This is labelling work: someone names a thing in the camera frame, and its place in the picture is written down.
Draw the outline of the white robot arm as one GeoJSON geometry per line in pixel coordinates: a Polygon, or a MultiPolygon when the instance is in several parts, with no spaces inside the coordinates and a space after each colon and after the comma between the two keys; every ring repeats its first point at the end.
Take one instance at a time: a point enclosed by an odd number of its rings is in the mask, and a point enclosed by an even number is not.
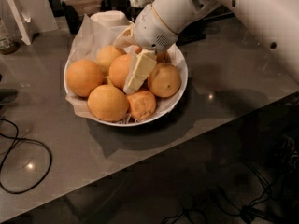
{"type": "Polygon", "coordinates": [[[289,75],[299,78],[299,0],[154,0],[114,45],[165,52],[184,28],[219,6],[232,11],[289,75]]]}

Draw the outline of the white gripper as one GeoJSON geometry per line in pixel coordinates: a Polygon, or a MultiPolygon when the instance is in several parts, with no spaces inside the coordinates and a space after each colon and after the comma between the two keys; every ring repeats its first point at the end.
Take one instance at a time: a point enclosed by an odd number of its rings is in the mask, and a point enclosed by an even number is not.
{"type": "Polygon", "coordinates": [[[128,25],[113,42],[119,49],[136,44],[142,48],[141,52],[132,58],[123,91],[126,94],[137,92],[157,64],[157,55],[154,51],[165,52],[177,40],[178,35],[164,23],[155,8],[146,5],[136,17],[135,25],[128,25]]]}

